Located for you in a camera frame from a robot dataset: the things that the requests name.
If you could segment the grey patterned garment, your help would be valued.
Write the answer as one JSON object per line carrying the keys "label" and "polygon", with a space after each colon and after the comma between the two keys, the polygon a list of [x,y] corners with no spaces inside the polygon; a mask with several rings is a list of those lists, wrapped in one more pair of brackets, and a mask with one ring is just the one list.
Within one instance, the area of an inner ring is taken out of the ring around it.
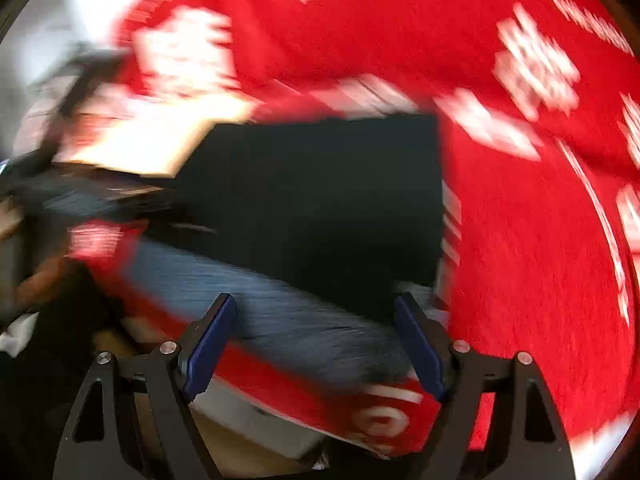
{"label": "grey patterned garment", "polygon": [[335,390],[399,382],[410,360],[396,330],[274,278],[202,256],[212,230],[185,222],[161,188],[104,188],[32,178],[14,191],[26,214],[57,229],[101,229],[104,282],[139,308],[196,321],[223,292],[231,336],[254,356]]}

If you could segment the black pants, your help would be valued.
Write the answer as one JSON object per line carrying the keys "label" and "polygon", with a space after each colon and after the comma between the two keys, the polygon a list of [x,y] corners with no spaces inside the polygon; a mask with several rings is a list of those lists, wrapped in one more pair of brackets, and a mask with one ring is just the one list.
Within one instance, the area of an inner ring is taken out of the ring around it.
{"label": "black pants", "polygon": [[387,322],[401,285],[436,280],[438,127],[432,114],[218,125],[149,237]]}

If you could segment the white bed sheet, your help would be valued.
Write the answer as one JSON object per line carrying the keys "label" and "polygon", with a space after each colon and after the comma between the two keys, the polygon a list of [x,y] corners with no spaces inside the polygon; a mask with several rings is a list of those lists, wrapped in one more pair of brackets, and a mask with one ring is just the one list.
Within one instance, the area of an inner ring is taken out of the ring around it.
{"label": "white bed sheet", "polygon": [[254,101],[224,0],[16,0],[1,27],[1,157],[171,177]]}

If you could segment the red quilt with white characters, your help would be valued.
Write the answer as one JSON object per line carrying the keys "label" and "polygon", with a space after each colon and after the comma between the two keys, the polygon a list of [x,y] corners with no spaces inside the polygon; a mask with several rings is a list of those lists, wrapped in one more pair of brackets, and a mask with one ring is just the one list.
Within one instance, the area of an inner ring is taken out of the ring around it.
{"label": "red quilt with white characters", "polygon": [[435,114],[437,307],[529,346],[592,479],[639,411],[639,63],[598,0],[136,0],[130,103],[212,90],[256,122]]}

